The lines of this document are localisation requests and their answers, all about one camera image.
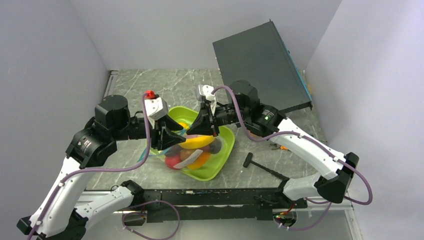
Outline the yellow banana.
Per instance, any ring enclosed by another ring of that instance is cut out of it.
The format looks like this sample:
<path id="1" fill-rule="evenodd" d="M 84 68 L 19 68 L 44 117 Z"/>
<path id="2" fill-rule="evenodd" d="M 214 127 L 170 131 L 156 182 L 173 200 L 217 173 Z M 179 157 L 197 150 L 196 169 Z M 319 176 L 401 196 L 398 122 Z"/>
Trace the yellow banana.
<path id="1" fill-rule="evenodd" d="M 180 126 L 182 126 L 184 130 L 187 130 L 187 129 L 189 129 L 189 128 L 190 128 L 190 126 L 189 126 L 187 123 L 185 123 L 185 122 L 179 122 L 178 124 L 179 124 Z"/>
<path id="2" fill-rule="evenodd" d="M 185 141 L 178 145 L 183 149 L 200 149 L 211 144 L 215 138 L 211 135 L 185 135 Z"/>

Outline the clear zip top bag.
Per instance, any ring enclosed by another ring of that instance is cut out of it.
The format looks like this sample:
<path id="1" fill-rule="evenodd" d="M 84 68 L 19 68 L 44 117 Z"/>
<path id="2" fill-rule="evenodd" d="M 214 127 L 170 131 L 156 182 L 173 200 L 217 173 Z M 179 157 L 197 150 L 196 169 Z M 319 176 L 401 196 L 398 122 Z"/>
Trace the clear zip top bag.
<path id="1" fill-rule="evenodd" d="M 163 158 L 165 165 L 171 170 L 197 170 L 210 161 L 213 155 L 221 152 L 223 141 L 210 135 L 187 135 L 189 125 L 179 123 L 183 129 L 176 133 L 188 139 L 158 153 L 150 152 L 150 157 Z"/>

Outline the red apple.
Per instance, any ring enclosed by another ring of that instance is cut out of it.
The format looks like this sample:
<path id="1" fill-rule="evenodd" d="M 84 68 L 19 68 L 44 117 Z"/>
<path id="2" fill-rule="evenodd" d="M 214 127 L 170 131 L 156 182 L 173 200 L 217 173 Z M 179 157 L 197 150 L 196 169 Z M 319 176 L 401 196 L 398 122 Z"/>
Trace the red apple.
<path id="1" fill-rule="evenodd" d="M 165 159 L 166 166 L 171 170 L 180 170 L 179 163 L 181 162 L 181 156 L 179 154 L 166 156 Z"/>

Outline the purple eggplant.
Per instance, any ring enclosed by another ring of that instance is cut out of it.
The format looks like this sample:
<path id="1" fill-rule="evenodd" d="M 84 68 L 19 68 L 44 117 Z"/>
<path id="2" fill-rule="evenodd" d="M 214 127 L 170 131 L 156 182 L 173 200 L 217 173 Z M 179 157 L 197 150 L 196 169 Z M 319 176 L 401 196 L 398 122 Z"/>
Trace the purple eggplant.
<path id="1" fill-rule="evenodd" d="M 179 156 L 182 149 L 183 148 L 180 145 L 174 145 L 174 146 L 170 147 L 169 149 L 167 149 L 167 151 L 164 153 L 164 155 L 166 157 Z"/>

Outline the dark purple plum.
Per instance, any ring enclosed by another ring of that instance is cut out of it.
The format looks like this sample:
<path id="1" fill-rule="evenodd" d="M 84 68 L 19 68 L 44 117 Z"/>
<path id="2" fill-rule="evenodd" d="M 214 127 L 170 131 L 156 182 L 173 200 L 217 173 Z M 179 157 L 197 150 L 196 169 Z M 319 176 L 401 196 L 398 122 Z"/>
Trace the dark purple plum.
<path id="1" fill-rule="evenodd" d="M 209 146 L 209 152 L 213 155 L 218 154 L 222 149 L 222 141 L 219 138 L 215 138 Z"/>

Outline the brown kiwi potato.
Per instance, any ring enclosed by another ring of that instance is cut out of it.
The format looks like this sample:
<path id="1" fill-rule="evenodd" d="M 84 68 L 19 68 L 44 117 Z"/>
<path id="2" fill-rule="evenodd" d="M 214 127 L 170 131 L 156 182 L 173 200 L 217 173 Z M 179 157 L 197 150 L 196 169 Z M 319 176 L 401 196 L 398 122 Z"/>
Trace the brown kiwi potato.
<path id="1" fill-rule="evenodd" d="M 195 149 L 183 149 L 180 152 L 180 159 L 181 159 L 181 161 L 184 161 L 187 158 L 189 158 L 195 151 L 196 151 Z"/>

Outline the orange mango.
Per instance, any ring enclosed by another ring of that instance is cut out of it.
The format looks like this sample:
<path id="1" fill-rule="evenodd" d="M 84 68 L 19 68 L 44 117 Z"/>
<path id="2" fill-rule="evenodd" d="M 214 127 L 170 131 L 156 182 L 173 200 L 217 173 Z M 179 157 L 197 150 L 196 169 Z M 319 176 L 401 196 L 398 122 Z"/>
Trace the orange mango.
<path id="1" fill-rule="evenodd" d="M 211 157 L 210 152 L 202 152 L 193 163 L 190 163 L 186 167 L 190 170 L 196 170 L 202 167 Z"/>

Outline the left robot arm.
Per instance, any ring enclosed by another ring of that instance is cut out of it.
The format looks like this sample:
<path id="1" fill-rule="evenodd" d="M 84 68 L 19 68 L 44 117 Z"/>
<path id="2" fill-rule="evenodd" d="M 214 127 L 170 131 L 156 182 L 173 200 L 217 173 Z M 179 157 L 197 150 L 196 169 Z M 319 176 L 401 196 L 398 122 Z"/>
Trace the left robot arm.
<path id="1" fill-rule="evenodd" d="M 147 92 L 141 105 L 142 117 L 130 114 L 122 95 L 108 95 L 95 107 L 94 116 L 73 136 L 42 204 L 18 221 L 17 228 L 28 239 L 80 240 L 89 228 L 118 210 L 161 203 L 133 180 L 126 180 L 107 195 L 77 204 L 94 174 L 107 172 L 104 164 L 117 151 L 119 141 L 145 139 L 146 151 L 165 150 L 185 141 L 179 134 L 183 127 L 169 117 L 162 98 Z"/>

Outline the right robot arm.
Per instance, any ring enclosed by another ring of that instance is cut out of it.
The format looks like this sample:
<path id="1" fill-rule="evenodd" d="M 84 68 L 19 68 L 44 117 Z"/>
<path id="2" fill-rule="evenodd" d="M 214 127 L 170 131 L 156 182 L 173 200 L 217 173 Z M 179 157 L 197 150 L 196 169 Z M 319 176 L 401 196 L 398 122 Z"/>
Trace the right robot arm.
<path id="1" fill-rule="evenodd" d="M 238 80 L 223 89 L 232 99 L 228 104 L 217 101 L 212 86 L 200 84 L 196 88 L 200 110 L 187 135 L 216 137 L 220 126 L 237 124 L 245 127 L 252 141 L 271 141 L 305 160 L 317 173 L 302 178 L 283 177 L 275 194 L 276 203 L 282 208 L 308 197 L 322 197 L 335 204 L 345 199 L 359 162 L 356 154 L 344 154 L 326 146 L 277 108 L 261 103 L 258 90 L 248 81 Z"/>

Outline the green plastic tray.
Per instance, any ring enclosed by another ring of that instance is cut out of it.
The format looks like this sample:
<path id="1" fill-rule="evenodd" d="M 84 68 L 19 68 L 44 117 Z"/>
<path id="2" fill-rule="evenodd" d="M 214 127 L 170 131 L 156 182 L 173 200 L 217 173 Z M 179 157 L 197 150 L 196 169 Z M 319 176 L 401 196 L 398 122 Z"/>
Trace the green plastic tray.
<path id="1" fill-rule="evenodd" d="M 213 155 L 204 166 L 196 170 L 184 168 L 181 170 L 171 169 L 171 171 L 181 171 L 183 174 L 202 182 L 212 180 L 227 162 L 235 144 L 235 134 L 226 126 L 219 127 L 219 135 L 217 137 L 222 140 L 222 150 L 220 153 Z M 150 152 L 156 154 L 159 150 L 151 149 Z"/>

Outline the black hammer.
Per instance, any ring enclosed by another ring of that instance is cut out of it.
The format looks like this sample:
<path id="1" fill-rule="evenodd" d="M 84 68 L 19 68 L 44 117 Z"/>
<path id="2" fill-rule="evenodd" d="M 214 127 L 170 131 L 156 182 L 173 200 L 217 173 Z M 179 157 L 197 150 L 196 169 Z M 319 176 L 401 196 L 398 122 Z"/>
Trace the black hammer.
<path id="1" fill-rule="evenodd" d="M 290 179 L 289 177 L 286 177 L 283 174 L 281 174 L 281 173 L 279 173 L 279 172 L 277 172 L 275 170 L 272 170 L 272 169 L 270 169 L 270 168 L 268 168 L 266 166 L 263 166 L 263 165 L 255 162 L 255 161 L 253 161 L 253 153 L 252 152 L 249 152 L 247 154 L 247 156 L 246 156 L 246 158 L 245 158 L 245 160 L 244 160 L 244 162 L 242 164 L 242 166 L 244 168 L 248 168 L 249 165 L 254 165 L 254 166 L 256 166 L 256 167 L 258 167 L 258 168 L 260 168 L 260 169 L 262 169 L 262 170 L 264 170 L 264 171 L 266 171 L 268 173 L 270 173 L 272 176 L 274 176 L 274 177 L 276 177 L 276 178 L 278 178 L 278 179 L 280 179 L 282 181 L 288 181 Z"/>

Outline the dark grey tilted panel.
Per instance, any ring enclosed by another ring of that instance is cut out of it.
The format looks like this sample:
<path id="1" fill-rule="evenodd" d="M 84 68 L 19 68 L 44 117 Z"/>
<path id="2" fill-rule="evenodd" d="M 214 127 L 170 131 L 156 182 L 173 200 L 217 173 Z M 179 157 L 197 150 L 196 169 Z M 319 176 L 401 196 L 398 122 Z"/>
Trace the dark grey tilted panel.
<path id="1" fill-rule="evenodd" d="M 312 109 L 313 101 L 272 20 L 213 42 L 223 83 L 245 80 L 261 103 L 283 113 Z"/>

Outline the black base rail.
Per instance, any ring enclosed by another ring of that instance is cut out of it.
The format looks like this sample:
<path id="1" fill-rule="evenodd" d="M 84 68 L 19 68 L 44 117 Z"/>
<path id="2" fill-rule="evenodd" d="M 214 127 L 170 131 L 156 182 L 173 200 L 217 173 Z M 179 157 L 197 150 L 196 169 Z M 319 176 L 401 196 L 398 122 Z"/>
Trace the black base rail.
<path id="1" fill-rule="evenodd" d="M 274 214 L 306 209 L 305 200 L 290 203 L 275 187 L 212 189 L 145 189 L 144 198 L 136 200 L 146 207 L 119 207 L 120 211 L 144 210 L 148 223 L 181 220 L 256 219 L 271 221 Z"/>

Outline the orange handled pliers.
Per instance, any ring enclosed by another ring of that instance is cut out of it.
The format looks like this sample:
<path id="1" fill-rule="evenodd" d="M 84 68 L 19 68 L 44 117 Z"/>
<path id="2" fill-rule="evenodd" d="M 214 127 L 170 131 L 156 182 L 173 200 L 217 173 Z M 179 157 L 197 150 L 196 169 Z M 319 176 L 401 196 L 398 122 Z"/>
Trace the orange handled pliers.
<path id="1" fill-rule="evenodd" d="M 270 144 L 270 146 L 271 146 L 271 149 L 272 150 L 282 150 L 282 151 L 288 151 L 288 148 L 286 148 L 285 146 L 283 146 L 283 145 L 279 145 L 279 144 L 277 144 L 277 143 L 271 143 Z"/>

